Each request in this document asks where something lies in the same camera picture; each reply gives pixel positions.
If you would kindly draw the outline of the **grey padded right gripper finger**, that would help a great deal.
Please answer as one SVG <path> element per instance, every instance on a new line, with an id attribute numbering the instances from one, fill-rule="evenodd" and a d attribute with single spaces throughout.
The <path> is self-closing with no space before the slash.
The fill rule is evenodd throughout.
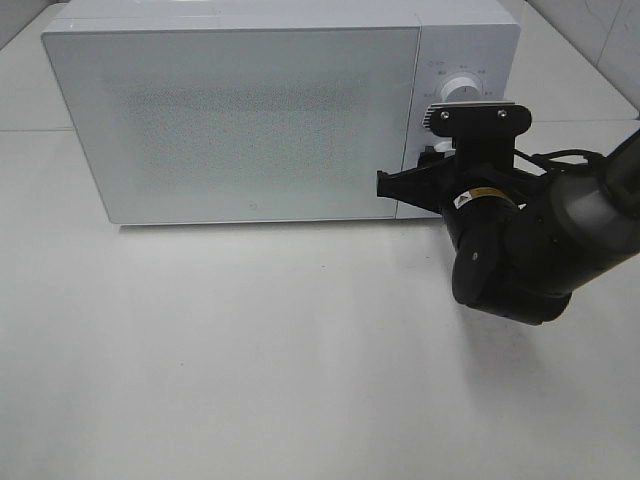
<path id="1" fill-rule="evenodd" d="M 434 103 L 422 126 L 438 137 L 515 138 L 532 124 L 530 110 L 512 101 Z"/>

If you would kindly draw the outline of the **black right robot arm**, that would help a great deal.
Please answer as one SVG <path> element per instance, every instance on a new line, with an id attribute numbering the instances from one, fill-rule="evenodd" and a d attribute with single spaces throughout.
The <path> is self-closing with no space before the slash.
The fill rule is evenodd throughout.
<path id="1" fill-rule="evenodd" d="M 639 251 L 639 138 L 607 155 L 568 149 L 516 167 L 530 110 L 509 102 L 430 106 L 423 125 L 452 142 L 416 167 L 379 172 L 382 198 L 439 214 L 456 252 L 452 293 L 466 307 L 529 325 L 556 319 L 573 292 Z"/>

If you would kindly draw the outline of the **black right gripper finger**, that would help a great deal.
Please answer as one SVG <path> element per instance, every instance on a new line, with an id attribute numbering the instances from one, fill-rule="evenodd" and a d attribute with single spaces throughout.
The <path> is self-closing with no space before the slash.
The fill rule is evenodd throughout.
<path id="1" fill-rule="evenodd" d="M 397 173 L 378 170 L 376 194 L 434 214 L 454 216 L 455 159 L 454 150 L 438 152 L 426 147 L 414 168 Z"/>

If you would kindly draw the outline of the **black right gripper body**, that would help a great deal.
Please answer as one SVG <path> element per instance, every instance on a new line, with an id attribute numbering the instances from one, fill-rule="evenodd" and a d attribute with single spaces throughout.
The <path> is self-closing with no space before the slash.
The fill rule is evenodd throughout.
<path id="1" fill-rule="evenodd" d="M 525 127 L 442 127 L 455 150 L 439 177 L 439 208 L 452 240 L 500 223 L 528 203 L 539 177 L 514 165 L 515 139 Z"/>

